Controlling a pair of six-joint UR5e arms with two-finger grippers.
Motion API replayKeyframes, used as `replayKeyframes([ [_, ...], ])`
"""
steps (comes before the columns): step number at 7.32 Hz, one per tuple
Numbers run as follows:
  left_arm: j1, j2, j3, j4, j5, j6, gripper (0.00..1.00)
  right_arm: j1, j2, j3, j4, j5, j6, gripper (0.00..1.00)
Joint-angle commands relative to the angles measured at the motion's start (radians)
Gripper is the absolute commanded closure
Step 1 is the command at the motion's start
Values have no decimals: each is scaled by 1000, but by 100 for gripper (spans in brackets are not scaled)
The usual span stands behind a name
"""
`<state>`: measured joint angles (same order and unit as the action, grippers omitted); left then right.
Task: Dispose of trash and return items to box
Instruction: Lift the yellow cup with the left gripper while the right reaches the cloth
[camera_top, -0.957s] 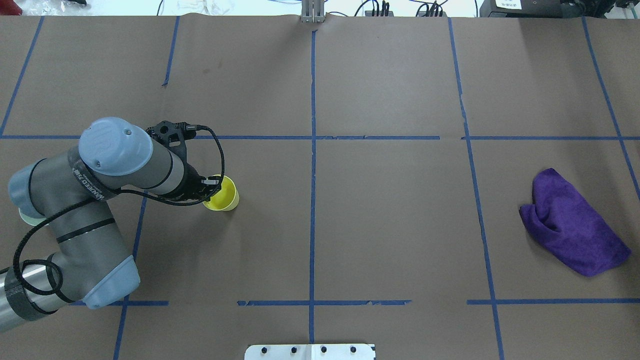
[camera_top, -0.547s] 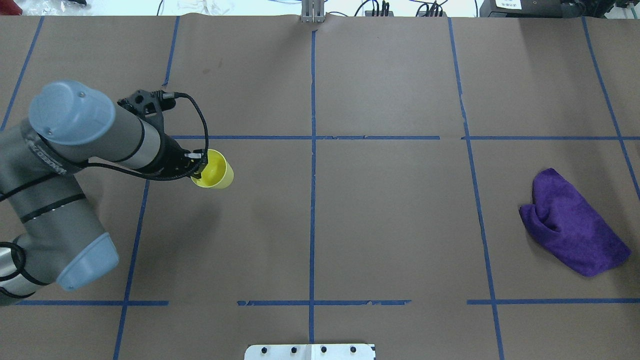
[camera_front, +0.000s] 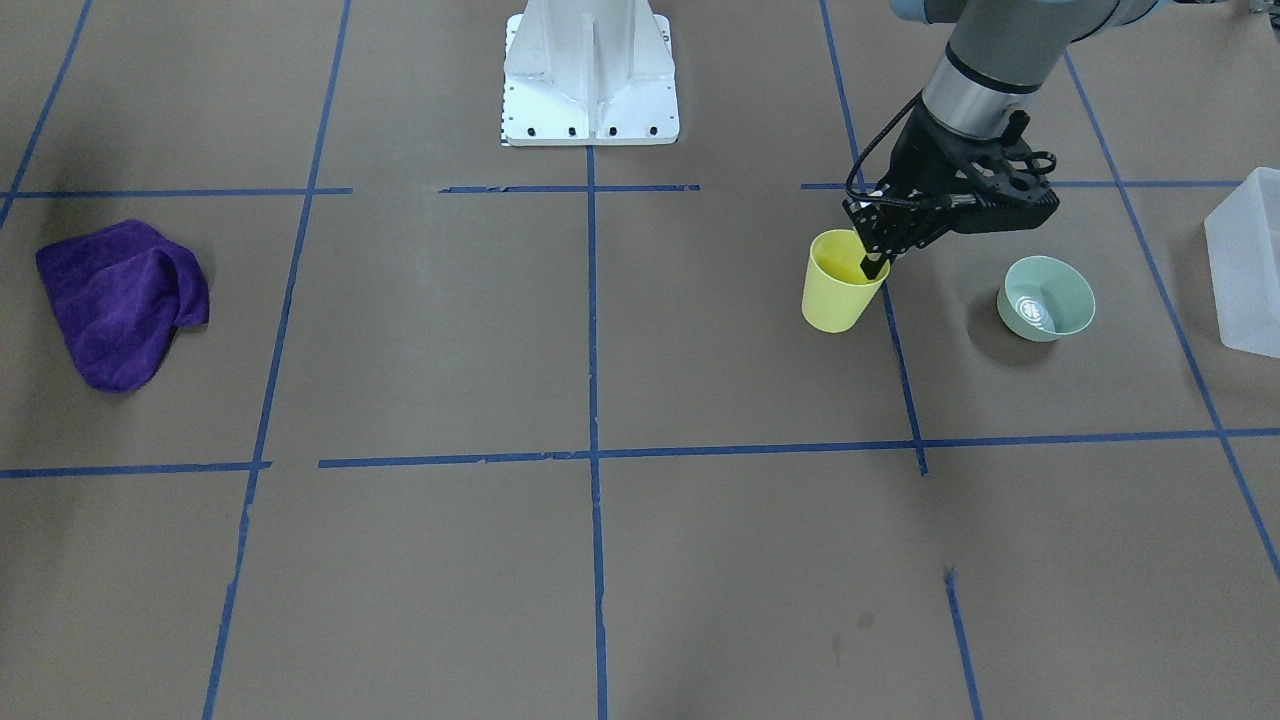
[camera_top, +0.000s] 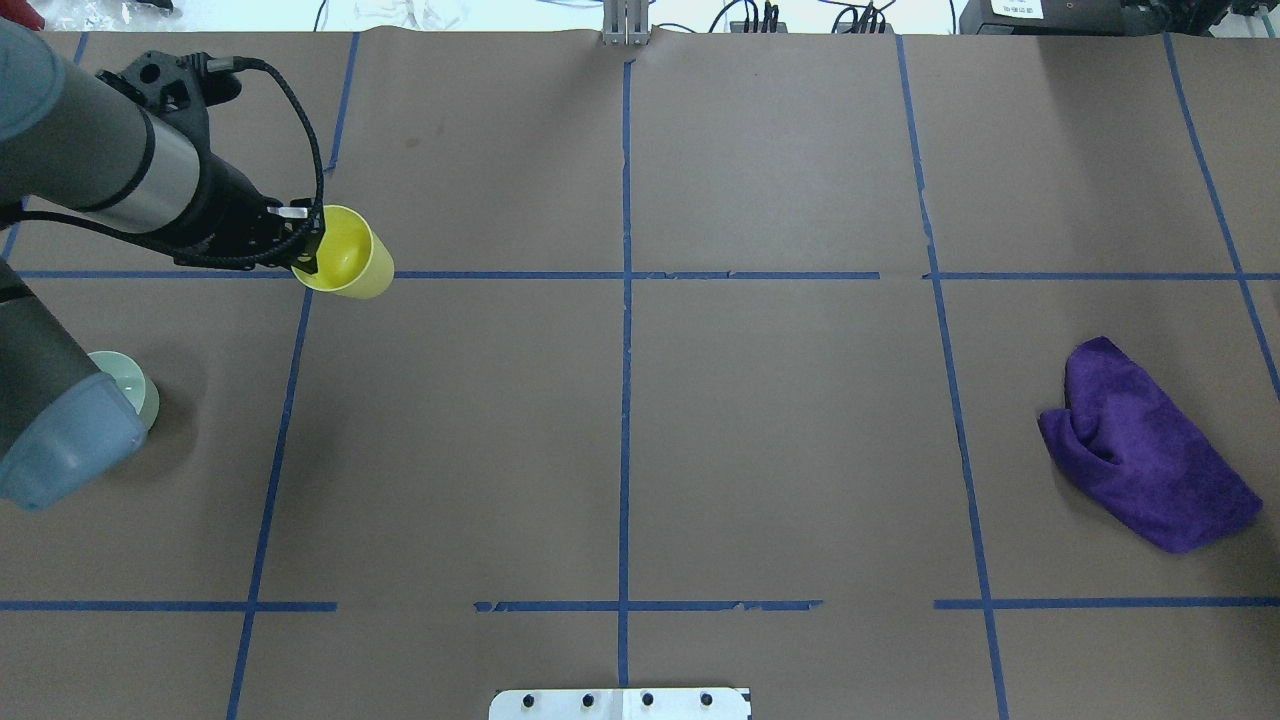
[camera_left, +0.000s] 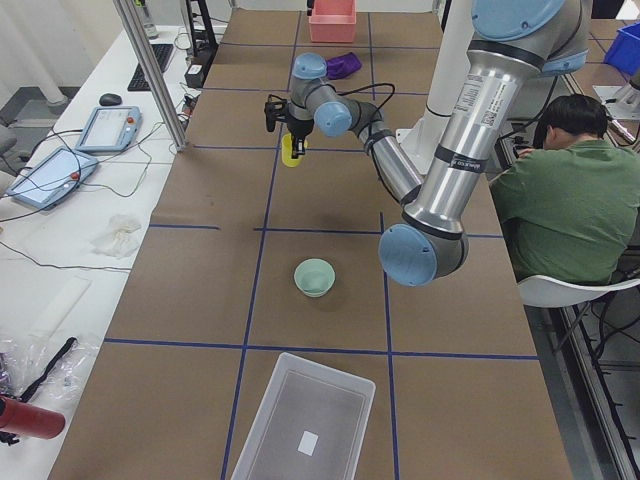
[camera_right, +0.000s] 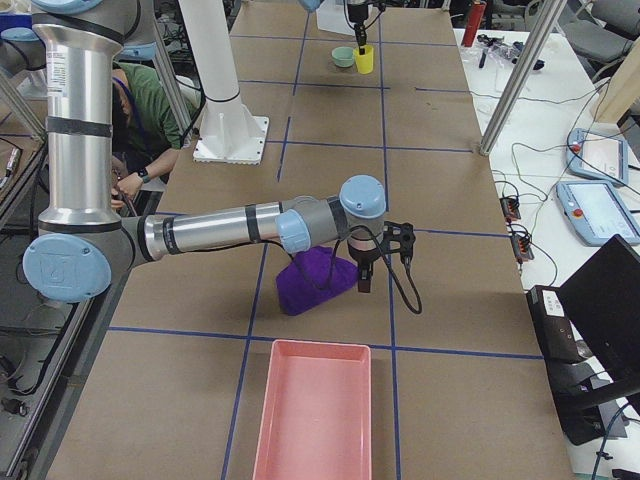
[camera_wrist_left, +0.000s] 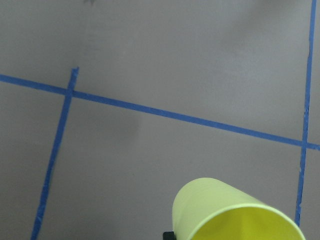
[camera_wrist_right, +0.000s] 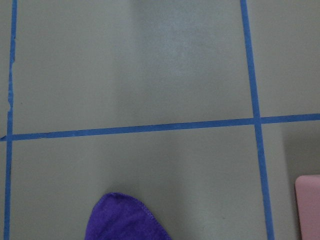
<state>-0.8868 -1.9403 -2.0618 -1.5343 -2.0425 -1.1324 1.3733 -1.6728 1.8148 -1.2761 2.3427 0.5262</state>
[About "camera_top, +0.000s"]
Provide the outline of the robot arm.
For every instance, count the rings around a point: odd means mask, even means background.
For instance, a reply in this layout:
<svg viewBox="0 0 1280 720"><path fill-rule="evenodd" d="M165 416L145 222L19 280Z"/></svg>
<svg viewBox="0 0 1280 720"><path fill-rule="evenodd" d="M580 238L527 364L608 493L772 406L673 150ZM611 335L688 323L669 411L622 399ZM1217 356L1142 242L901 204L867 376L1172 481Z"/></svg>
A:
<svg viewBox="0 0 1280 720"><path fill-rule="evenodd" d="M316 269L325 231L315 131L283 74L252 56L146 53L91 74L3 22L3 227L51 222L179 266ZM209 108L262 72L303 127L315 191L283 202L211 149ZM3 266L3 498L44 510L136 454L148 428L31 287Z"/></svg>

